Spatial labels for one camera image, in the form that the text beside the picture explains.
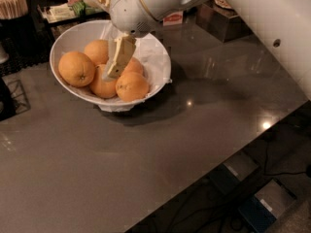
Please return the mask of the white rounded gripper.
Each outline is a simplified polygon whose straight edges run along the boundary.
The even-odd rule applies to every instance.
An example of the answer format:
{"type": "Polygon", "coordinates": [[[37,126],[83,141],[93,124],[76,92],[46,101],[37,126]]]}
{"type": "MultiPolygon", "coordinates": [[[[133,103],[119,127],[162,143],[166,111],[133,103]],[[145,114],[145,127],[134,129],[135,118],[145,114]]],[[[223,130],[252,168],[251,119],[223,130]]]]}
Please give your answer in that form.
{"type": "Polygon", "coordinates": [[[88,6],[109,12],[113,25],[119,31],[129,34],[108,42],[108,62],[102,75],[103,80],[110,82],[120,77],[136,50],[135,38],[142,38],[155,31],[165,17],[205,1],[207,0],[84,0],[88,6]]]}

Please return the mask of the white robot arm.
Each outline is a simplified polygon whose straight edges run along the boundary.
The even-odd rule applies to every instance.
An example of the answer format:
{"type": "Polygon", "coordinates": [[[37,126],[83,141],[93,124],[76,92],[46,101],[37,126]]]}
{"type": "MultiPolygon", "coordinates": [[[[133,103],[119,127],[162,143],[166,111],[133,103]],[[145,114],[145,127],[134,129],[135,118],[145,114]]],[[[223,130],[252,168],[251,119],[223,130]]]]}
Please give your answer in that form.
{"type": "MultiPolygon", "coordinates": [[[[119,31],[143,37],[207,0],[91,0],[119,31]]],[[[311,99],[311,0],[225,0],[311,99]]]]}

